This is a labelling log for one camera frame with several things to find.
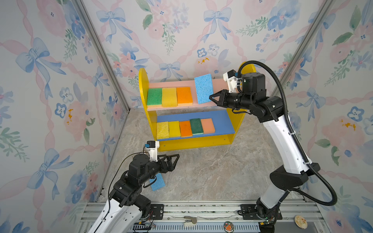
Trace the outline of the light blue sponge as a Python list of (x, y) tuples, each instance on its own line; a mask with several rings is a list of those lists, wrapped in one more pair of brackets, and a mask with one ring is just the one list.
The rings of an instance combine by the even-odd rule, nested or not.
[(157, 174), (154, 179), (150, 179), (152, 191), (157, 191), (166, 186), (161, 173)]
[(211, 74), (206, 74), (194, 78), (197, 102), (204, 104), (210, 102), (210, 95), (213, 95), (213, 82)]

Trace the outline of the pink orange sponge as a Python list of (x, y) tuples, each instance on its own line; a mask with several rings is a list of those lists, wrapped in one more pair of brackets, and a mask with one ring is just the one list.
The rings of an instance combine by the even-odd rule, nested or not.
[(201, 119), (201, 124), (202, 124), (203, 132), (205, 135), (215, 133), (214, 123), (211, 118)]

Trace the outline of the yellow scrub sponge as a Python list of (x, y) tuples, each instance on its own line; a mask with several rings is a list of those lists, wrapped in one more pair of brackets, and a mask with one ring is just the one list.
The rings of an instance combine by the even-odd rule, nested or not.
[(170, 138), (181, 137), (179, 121), (169, 121), (169, 137)]

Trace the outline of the porous yellow sponge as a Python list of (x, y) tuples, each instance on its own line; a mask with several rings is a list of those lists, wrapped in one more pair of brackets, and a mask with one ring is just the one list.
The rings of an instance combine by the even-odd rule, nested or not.
[(168, 122), (158, 122), (156, 124), (156, 139), (167, 139), (170, 138), (169, 123)]

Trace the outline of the orange scrub sponge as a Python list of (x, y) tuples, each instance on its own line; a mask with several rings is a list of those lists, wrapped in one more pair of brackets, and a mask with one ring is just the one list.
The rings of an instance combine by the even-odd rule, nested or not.
[(191, 124), (189, 120), (179, 122), (179, 126), (180, 126), (180, 133), (181, 133), (182, 138), (193, 136)]

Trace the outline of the pale yellow sponge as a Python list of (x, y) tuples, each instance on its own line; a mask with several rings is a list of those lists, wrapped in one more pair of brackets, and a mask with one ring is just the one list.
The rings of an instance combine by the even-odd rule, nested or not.
[(177, 87), (177, 104), (178, 106), (192, 106), (193, 98), (190, 87)]

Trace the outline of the dark green scrub sponge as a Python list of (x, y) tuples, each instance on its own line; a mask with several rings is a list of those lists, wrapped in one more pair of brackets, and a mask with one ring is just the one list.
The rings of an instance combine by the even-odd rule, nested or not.
[(190, 121), (192, 135), (203, 135), (204, 130), (200, 118), (193, 118)]

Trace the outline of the bright green scrub sponge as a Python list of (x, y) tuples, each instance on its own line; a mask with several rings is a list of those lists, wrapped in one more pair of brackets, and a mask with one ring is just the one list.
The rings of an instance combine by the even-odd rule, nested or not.
[(162, 106), (162, 88), (150, 88), (148, 90), (147, 105), (151, 107)]

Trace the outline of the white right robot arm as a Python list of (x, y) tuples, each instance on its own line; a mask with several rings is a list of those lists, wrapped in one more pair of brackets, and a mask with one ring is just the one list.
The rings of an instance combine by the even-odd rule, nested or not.
[(276, 217), (281, 202), (290, 190), (303, 185), (312, 175), (299, 152), (293, 134), (288, 129), (284, 115), (284, 105), (280, 97), (267, 97), (265, 76), (258, 72), (247, 73), (242, 77), (240, 92), (236, 92), (239, 79), (234, 70), (223, 75), (228, 89), (210, 95), (217, 106), (232, 109), (233, 113), (250, 113), (263, 123), (272, 137), (283, 161), (283, 165), (270, 174), (271, 183), (251, 210), (243, 209), (244, 216), (257, 215), (260, 219)]

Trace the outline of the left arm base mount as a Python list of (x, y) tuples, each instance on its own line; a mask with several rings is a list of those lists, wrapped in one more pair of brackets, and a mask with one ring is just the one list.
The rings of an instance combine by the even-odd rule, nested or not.
[(142, 211), (141, 220), (162, 220), (164, 216), (163, 204), (147, 205)]

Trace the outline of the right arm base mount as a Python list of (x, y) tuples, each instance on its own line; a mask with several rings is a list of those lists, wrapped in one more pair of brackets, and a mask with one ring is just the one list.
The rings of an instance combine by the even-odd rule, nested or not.
[(278, 220), (282, 220), (280, 203), (272, 209), (268, 209), (263, 204), (241, 204), (237, 211), (244, 220), (259, 220), (259, 225), (275, 225)]

